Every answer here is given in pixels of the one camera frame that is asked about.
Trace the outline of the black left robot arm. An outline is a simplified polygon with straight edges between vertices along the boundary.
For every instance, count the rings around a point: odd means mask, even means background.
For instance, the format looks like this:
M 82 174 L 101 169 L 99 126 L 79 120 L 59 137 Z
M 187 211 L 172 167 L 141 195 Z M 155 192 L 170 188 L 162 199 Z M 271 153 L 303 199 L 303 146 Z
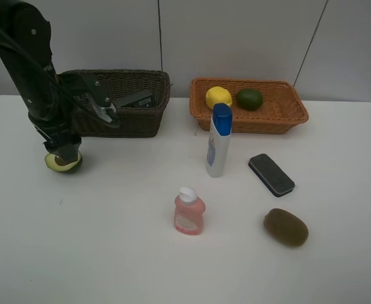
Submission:
M 0 59 L 20 93 L 28 118 L 61 167 L 81 162 L 72 130 L 73 105 L 61 92 L 52 62 L 51 25 L 25 1 L 0 1 Z

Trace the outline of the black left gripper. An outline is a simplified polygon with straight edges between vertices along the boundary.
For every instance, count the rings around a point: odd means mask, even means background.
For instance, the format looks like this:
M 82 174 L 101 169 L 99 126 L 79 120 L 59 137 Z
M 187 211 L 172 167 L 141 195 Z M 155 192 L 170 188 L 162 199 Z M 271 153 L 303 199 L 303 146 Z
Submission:
M 72 122 L 33 122 L 36 131 L 45 139 L 44 146 L 53 151 L 57 164 L 70 164 L 79 160 L 78 147 L 82 143 Z

